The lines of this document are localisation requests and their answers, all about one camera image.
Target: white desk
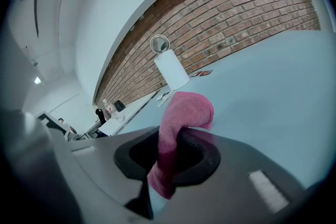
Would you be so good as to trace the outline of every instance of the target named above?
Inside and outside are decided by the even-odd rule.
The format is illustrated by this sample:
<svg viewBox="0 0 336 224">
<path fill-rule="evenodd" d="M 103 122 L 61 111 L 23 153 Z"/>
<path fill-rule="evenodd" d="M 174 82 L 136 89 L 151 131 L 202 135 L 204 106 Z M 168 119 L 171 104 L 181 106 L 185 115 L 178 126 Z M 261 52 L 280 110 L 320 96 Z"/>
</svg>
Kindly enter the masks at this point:
<svg viewBox="0 0 336 224">
<path fill-rule="evenodd" d="M 120 112 L 125 116 L 123 122 L 119 123 L 114 119 L 109 119 L 98 130 L 108 136 L 116 135 L 128 123 L 128 121 L 156 94 L 152 92 L 146 96 L 126 105 L 126 108 Z"/>
</svg>

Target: brick wall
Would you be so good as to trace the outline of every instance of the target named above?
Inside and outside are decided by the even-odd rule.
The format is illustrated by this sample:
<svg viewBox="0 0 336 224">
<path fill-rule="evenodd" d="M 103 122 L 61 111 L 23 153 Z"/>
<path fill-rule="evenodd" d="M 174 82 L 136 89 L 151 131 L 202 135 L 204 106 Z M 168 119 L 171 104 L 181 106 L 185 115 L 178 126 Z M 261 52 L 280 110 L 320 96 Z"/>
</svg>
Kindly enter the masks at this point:
<svg viewBox="0 0 336 224">
<path fill-rule="evenodd" d="M 193 72 L 284 30 L 319 30 L 311 0 L 157 0 L 113 55 L 95 103 L 128 104 L 166 85 L 149 47 L 156 34 L 168 37 Z"/>
</svg>

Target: light blue table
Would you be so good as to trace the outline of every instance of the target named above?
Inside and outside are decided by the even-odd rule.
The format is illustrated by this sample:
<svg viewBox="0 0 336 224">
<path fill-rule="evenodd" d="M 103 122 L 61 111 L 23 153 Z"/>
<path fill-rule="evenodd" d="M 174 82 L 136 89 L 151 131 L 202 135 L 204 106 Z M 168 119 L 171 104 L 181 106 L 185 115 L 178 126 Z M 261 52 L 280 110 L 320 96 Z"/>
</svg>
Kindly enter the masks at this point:
<svg viewBox="0 0 336 224">
<path fill-rule="evenodd" d="M 179 89 L 211 101 L 209 132 L 255 147 L 305 187 L 327 174 L 336 148 L 335 34 L 282 32 L 202 68 L 211 69 Z M 160 125 L 168 103 L 158 108 L 154 98 L 121 133 Z"/>
</svg>

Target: pink towel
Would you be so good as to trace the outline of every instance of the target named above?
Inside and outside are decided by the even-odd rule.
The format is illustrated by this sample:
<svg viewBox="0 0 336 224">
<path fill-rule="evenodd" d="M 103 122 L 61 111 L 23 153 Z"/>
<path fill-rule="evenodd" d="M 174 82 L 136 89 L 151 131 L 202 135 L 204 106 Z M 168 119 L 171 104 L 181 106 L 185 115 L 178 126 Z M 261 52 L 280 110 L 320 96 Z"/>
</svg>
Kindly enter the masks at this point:
<svg viewBox="0 0 336 224">
<path fill-rule="evenodd" d="M 182 127 L 211 128 L 214 108 L 198 93 L 177 92 L 164 111 L 159 129 L 158 159 L 147 175 L 148 183 L 162 197 L 174 193 L 172 180 L 176 174 L 176 137 Z"/>
</svg>

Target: paper towel roll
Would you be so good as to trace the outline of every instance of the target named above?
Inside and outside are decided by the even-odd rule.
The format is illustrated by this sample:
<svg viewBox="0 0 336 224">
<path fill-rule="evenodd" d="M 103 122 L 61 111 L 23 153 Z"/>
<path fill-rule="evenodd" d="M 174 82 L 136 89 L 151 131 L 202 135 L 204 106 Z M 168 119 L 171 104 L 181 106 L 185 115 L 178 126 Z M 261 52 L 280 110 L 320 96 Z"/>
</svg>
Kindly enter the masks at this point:
<svg viewBox="0 0 336 224">
<path fill-rule="evenodd" d="M 158 54 L 154 62 L 172 91 L 190 81 L 190 77 L 172 50 Z"/>
</svg>

